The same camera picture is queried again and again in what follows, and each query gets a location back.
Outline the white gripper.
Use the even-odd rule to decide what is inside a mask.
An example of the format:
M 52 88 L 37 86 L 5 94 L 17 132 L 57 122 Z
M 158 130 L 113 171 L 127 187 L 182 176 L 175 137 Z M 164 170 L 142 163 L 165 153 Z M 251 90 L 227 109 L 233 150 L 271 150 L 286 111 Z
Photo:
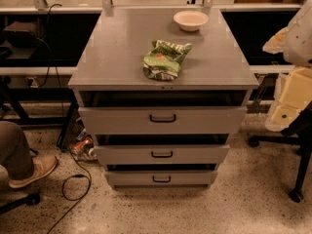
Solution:
M 287 128 L 312 101 L 312 69 L 297 67 L 289 74 L 280 74 L 274 100 L 265 120 L 265 128 L 280 132 Z

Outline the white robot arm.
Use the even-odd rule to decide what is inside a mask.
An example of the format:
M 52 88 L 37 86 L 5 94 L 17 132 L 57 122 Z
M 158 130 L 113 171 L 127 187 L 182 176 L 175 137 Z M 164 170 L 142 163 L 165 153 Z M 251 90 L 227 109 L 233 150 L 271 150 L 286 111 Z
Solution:
M 312 0 L 307 0 L 290 20 L 262 47 L 269 54 L 282 53 L 294 65 L 276 81 L 274 101 L 265 128 L 280 132 L 287 128 L 312 101 Z

